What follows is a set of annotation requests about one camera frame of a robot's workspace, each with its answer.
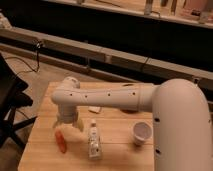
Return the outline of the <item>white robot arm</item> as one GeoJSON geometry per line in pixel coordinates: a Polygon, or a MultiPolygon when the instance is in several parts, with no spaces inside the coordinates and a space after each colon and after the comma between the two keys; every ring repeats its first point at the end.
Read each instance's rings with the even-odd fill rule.
{"type": "Polygon", "coordinates": [[[211,114],[202,90],[185,79],[160,85],[82,89],[65,78],[52,93],[57,120],[74,123],[79,106],[118,108],[153,114],[155,171],[213,171],[211,114]]]}

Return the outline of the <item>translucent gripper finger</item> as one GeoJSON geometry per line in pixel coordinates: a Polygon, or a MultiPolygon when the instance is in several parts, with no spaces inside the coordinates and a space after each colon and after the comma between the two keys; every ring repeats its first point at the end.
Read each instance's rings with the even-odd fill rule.
{"type": "Polygon", "coordinates": [[[78,118],[75,122],[74,122],[74,127],[77,128],[80,132],[84,131],[84,123],[83,120],[81,118],[78,118]]]}
{"type": "Polygon", "coordinates": [[[58,129],[61,127],[61,125],[62,125],[62,122],[56,120],[56,121],[53,123],[52,128],[53,128],[54,130],[58,130],[58,129]]]}

